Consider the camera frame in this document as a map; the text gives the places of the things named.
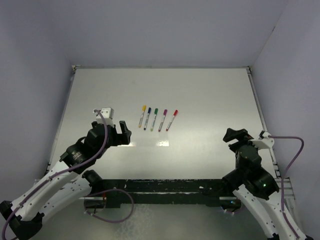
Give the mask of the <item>white pen yellow end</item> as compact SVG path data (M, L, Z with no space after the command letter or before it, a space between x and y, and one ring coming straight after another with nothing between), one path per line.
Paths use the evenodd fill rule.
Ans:
M142 113L141 113L141 116L140 116L140 119L139 119L139 124L138 124L138 127L139 127L139 128L142 127L144 115L145 115L145 110L143 110Z

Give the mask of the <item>white pen blue end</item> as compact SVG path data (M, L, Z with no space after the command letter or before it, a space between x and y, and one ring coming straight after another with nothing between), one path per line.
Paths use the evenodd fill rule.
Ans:
M143 130L145 131L148 127L148 122L149 122L149 118L150 118L150 113L147 113L146 115L146 119L145 119L145 123L144 123L144 126L143 126Z

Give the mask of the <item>white pen green end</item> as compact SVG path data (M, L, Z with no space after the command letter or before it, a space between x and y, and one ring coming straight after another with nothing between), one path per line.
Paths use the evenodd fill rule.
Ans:
M156 119L157 119L157 114L155 113L154 116L153 116L153 120L152 120L152 123L151 123L151 127L150 127L150 131L151 131L151 132L154 130L155 123L156 123Z

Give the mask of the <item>white pen purple end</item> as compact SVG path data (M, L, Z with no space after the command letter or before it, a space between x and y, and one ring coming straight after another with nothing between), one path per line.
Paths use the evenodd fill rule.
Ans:
M165 118L166 118L166 115L163 115L159 124L158 132L161 132Z

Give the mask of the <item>white pen red end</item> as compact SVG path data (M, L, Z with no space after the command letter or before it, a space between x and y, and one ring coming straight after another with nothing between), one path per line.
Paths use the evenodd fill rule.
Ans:
M166 132L169 131L169 129L170 129L170 127L171 127L174 119L175 119L175 115L173 115L172 118L171 118L171 120L169 121L168 126L166 127Z

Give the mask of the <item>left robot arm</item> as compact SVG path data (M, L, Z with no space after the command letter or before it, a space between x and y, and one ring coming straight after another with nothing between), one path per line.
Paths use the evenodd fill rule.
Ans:
M87 135L62 154L41 180L19 198L0 204L5 228L18 240L35 236L56 212L83 197L103 197L107 208L124 204L206 205L238 208L223 179L104 179L92 165L110 147L128 145L125 121L118 133L112 122L94 121Z

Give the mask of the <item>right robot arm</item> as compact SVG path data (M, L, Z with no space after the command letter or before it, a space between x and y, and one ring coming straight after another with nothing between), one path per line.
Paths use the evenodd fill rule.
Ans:
M235 169L225 175L222 190L236 196L249 210L269 240L309 240L285 205L284 182L262 167L260 150L270 150L276 136L266 131L253 138L246 129L228 128L223 141L235 154Z

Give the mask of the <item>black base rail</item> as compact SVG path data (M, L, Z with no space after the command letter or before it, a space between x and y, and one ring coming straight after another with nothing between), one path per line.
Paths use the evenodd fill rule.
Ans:
M243 206L222 179L102 179L93 184L90 193L104 196L107 208L131 203L122 192L102 193L111 189L124 190L135 204L205 205L229 211Z

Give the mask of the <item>aluminium frame rail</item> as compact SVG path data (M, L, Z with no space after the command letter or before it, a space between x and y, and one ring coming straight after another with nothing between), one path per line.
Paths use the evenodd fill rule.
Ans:
M248 77L247 87L251 88L251 96L249 104L249 119L244 121L243 126L248 128L250 133L256 137L262 130L269 133L274 133L276 129L272 124L274 112L276 107L272 107L272 104L278 105L278 101L274 98L270 92L266 94L262 93L261 89L257 89L254 83L253 74L251 68L245 67ZM276 177L277 184L281 184L281 177L285 170L285 163L289 163L289 160L283 158L283 151L280 149L280 141L276 140L275 144L270 150L263 150L262 156L266 161L262 163L264 167L267 167L271 171L271 174Z

